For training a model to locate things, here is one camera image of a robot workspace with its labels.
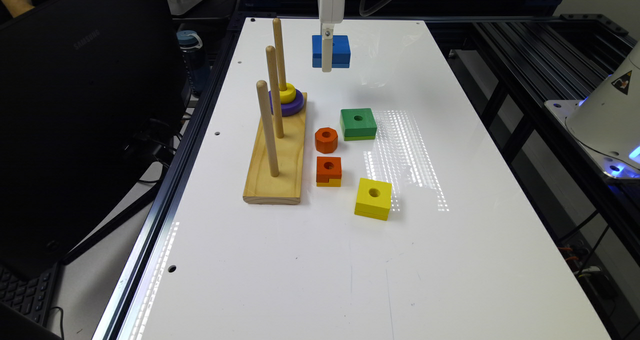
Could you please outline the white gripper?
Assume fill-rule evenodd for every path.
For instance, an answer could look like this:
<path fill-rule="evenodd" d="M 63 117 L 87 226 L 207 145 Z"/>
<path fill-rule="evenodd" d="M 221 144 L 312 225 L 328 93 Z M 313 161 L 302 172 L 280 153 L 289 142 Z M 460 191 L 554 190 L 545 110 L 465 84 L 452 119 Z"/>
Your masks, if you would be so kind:
<path fill-rule="evenodd" d="M 332 70 L 334 25 L 344 19 L 345 0 L 318 0 L 319 20 L 321 23 L 321 69 Z"/>

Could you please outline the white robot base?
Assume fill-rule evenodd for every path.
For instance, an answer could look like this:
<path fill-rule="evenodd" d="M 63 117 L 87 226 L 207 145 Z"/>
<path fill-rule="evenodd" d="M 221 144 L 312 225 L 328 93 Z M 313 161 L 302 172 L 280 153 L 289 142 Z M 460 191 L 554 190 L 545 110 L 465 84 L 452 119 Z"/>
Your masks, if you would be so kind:
<path fill-rule="evenodd" d="M 611 181 L 639 179 L 639 48 L 582 100 L 545 103 Z"/>

